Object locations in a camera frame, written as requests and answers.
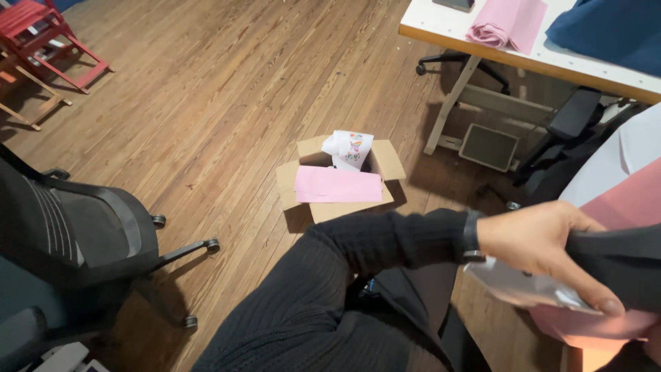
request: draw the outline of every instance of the table top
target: table top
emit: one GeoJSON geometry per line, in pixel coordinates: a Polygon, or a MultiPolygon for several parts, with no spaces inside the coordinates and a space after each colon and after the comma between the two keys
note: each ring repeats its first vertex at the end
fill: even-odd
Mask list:
{"type": "Polygon", "coordinates": [[[432,0],[411,0],[399,34],[645,103],[661,101],[661,77],[586,57],[547,40],[545,32],[551,23],[573,7],[576,0],[545,0],[549,8],[529,56],[511,48],[490,48],[465,39],[486,1],[475,0],[473,10],[466,13],[432,0]]]}

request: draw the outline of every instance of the white table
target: white table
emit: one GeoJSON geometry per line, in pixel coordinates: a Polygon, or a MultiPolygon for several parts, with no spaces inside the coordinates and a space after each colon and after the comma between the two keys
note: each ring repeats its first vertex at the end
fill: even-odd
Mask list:
{"type": "Polygon", "coordinates": [[[661,78],[582,56],[559,48],[548,41],[545,31],[559,14],[573,7],[576,0],[545,1],[549,4],[549,8],[532,53],[526,56],[510,48],[489,48],[466,41],[465,34],[486,0],[475,0],[475,6],[470,13],[435,4],[432,0],[411,0],[399,25],[399,34],[471,55],[459,79],[443,102],[424,149],[426,154],[431,154],[436,146],[460,149],[462,139],[442,135],[447,115],[457,101],[500,111],[533,124],[539,124],[543,119],[553,115],[553,110],[549,107],[468,85],[468,79],[481,58],[645,103],[655,104],[661,101],[661,78]]]}

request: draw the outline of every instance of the black phone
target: black phone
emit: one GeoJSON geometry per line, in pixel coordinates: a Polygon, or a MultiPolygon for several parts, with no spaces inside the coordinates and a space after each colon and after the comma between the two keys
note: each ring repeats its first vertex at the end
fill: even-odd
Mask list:
{"type": "Polygon", "coordinates": [[[458,11],[469,13],[475,5],[475,0],[432,0],[436,4],[445,5],[458,11]]]}

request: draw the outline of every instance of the person's hand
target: person's hand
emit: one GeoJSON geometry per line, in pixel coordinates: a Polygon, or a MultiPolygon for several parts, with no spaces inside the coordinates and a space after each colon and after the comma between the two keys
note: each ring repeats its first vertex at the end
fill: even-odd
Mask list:
{"type": "Polygon", "coordinates": [[[647,334],[647,340],[644,345],[645,354],[661,366],[661,323],[657,323],[650,328],[647,334]]]}
{"type": "Polygon", "coordinates": [[[479,219],[477,240],[486,255],[514,269],[549,275],[573,288],[590,306],[606,315],[624,315],[624,306],[617,296],[565,252],[571,230],[605,228],[571,204],[553,201],[479,219]]]}

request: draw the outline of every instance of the foot pedal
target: foot pedal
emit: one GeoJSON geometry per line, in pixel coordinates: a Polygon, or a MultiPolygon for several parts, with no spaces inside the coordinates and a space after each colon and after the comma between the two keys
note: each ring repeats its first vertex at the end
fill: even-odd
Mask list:
{"type": "Polygon", "coordinates": [[[518,143],[519,139],[515,136],[473,123],[463,139],[459,156],[507,172],[518,143]]]}

